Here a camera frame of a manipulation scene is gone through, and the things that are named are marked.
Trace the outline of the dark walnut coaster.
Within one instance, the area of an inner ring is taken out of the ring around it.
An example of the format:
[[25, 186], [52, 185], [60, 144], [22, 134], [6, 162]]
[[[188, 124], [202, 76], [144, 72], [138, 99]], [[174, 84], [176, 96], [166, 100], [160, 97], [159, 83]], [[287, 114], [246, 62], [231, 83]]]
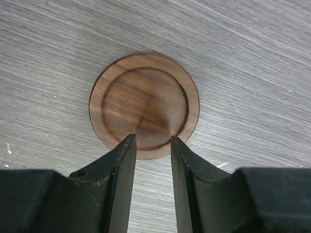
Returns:
[[169, 155], [171, 137], [187, 141], [197, 126], [200, 101], [188, 72], [174, 59], [136, 53], [106, 67], [89, 96], [95, 134], [110, 149], [137, 137], [137, 158]]

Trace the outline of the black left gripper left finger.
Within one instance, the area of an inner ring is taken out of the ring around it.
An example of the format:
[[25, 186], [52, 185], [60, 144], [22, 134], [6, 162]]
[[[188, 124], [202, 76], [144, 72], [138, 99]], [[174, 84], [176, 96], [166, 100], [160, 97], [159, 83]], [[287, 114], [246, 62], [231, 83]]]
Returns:
[[137, 139], [129, 134], [113, 150], [71, 173], [73, 233], [125, 233], [137, 159]]

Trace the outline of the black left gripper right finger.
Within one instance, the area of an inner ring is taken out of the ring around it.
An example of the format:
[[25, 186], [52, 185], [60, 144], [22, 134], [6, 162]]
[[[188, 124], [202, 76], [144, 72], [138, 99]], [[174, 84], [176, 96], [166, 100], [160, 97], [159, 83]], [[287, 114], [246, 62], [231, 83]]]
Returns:
[[180, 233], [233, 233], [243, 226], [242, 182], [171, 139], [177, 230]]

